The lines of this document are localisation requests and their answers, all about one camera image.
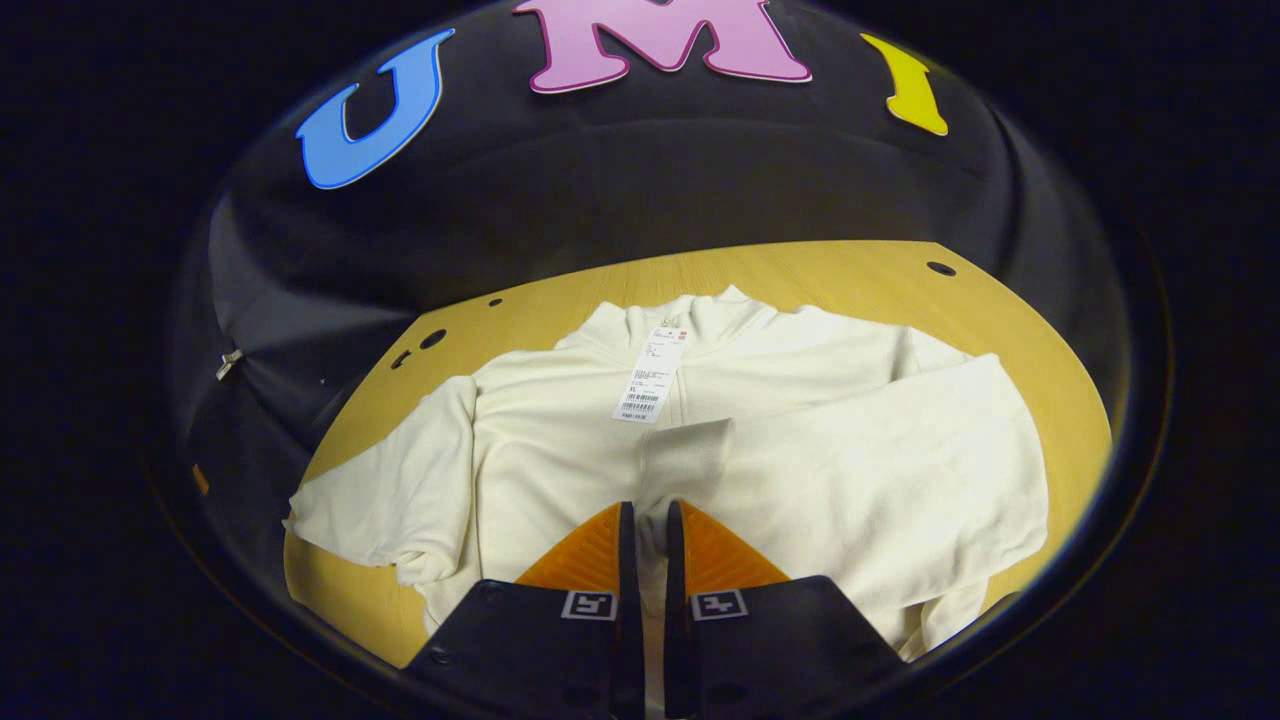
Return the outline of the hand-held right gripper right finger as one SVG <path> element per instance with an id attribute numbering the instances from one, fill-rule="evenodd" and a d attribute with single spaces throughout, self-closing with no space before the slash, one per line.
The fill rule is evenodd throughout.
<path id="1" fill-rule="evenodd" d="M 667 512 L 668 719 L 822 719 L 906 665 L 823 575 L 792 579 L 710 514 Z"/>

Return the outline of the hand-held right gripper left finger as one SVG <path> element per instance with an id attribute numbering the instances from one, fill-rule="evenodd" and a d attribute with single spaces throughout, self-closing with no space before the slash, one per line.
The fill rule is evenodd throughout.
<path id="1" fill-rule="evenodd" d="M 639 719 L 634 506 L 613 503 L 515 582 L 472 585 L 406 667 L 452 719 Z"/>

